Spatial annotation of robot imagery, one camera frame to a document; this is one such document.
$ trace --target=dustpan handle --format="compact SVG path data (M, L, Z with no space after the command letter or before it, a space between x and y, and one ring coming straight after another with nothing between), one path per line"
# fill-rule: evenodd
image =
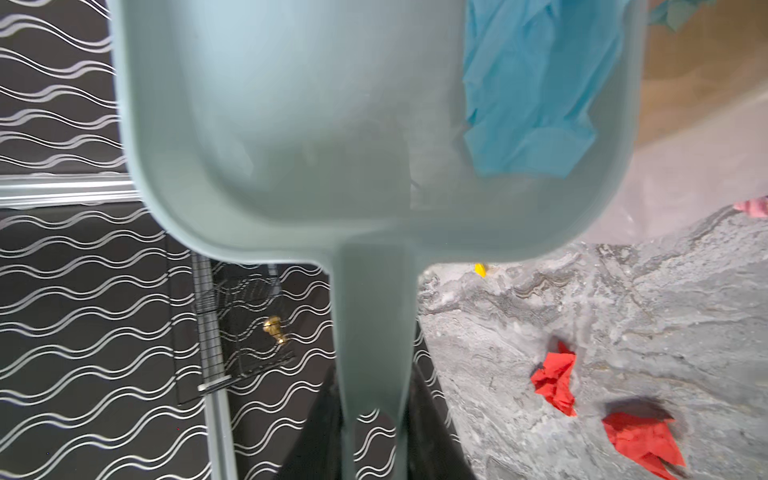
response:
M398 426L393 478L406 478L406 429L419 270L406 246L351 243L331 272L333 342L344 414L343 479L354 480L355 421L381 409Z

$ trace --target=wavy patterned panel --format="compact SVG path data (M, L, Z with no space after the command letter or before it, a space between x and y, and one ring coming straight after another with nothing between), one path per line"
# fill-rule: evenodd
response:
M219 279L247 275L253 270L252 266L214 265L214 275ZM229 388L235 454L243 480L267 480L280 469L336 356L328 276L317 266L285 265L280 267L280 278L286 315L293 327L290 336L296 359ZM243 314L254 318L256 325L261 318L260 308ZM427 378L435 405L460 448L420 328L414 340L414 361ZM392 422L374 411L358 419L356 434L357 478L389 478L395 454Z
M194 331L190 254L146 208L0 211L0 291L0 478L210 477L203 400L173 378L173 356L201 374L171 341Z
M0 2L0 174L125 171L108 22L96 0Z

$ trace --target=teal crumpled paper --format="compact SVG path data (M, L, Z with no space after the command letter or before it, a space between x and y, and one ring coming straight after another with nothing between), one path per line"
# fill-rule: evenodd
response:
M715 0L665 0L648 14L648 23L666 25L678 31L690 20L702 3L714 3Z
M566 177L595 139L588 110L621 53L630 0L468 0L465 140L483 177Z

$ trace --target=light green dustpan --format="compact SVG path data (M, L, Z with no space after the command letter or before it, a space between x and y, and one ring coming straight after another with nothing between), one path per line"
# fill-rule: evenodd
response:
M597 218L627 169L641 1L592 108L598 141L565 180L475 176L461 141L463 0L110 6L121 137L144 202L209 257L330 272L346 419L402 419L426 266L547 253Z

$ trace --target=yellow object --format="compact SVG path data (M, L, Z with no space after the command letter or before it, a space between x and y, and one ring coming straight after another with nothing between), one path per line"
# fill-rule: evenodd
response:
M269 333L278 343L286 342L286 337L280 329L280 317L273 315L266 319L266 322L264 322L264 331Z

